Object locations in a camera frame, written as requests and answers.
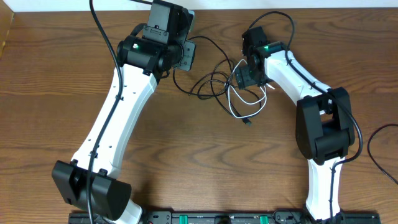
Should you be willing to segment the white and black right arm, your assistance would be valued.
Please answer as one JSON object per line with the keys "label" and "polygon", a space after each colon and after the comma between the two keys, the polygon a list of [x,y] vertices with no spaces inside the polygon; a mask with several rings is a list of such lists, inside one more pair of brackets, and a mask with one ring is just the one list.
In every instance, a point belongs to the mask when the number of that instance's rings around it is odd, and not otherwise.
{"label": "white and black right arm", "polygon": [[236,69],[239,89],[275,82],[296,106],[295,138],[309,174],[302,221],[341,223],[336,196],[342,163],[354,143],[348,92],[313,77],[283,42],[270,42],[262,27],[248,29],[242,38],[248,63]]}

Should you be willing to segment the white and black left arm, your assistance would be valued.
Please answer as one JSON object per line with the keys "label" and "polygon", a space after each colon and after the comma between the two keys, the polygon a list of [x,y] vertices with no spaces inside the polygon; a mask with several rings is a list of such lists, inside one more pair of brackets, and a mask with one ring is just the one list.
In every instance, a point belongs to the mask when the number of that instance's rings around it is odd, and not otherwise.
{"label": "white and black left arm", "polygon": [[99,115],[70,162],[57,161],[52,178],[67,204],[79,209],[70,223],[139,223],[142,208],[119,175],[127,142],[160,80],[173,69],[188,71],[195,43],[188,39],[195,13],[152,1],[150,16],[111,50],[113,80]]}

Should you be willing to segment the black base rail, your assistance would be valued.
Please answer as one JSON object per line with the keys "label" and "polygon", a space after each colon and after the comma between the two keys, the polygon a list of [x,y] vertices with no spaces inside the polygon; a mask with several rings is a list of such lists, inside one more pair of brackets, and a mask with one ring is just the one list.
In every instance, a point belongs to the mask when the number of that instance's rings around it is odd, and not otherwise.
{"label": "black base rail", "polygon": [[[69,224],[90,223],[86,213],[70,213]],[[140,224],[268,224],[268,223],[329,223],[313,221],[303,212],[277,210],[273,213],[172,213],[166,211],[147,212],[138,221]],[[375,213],[337,214],[333,223],[370,223],[380,224],[381,219]]]}

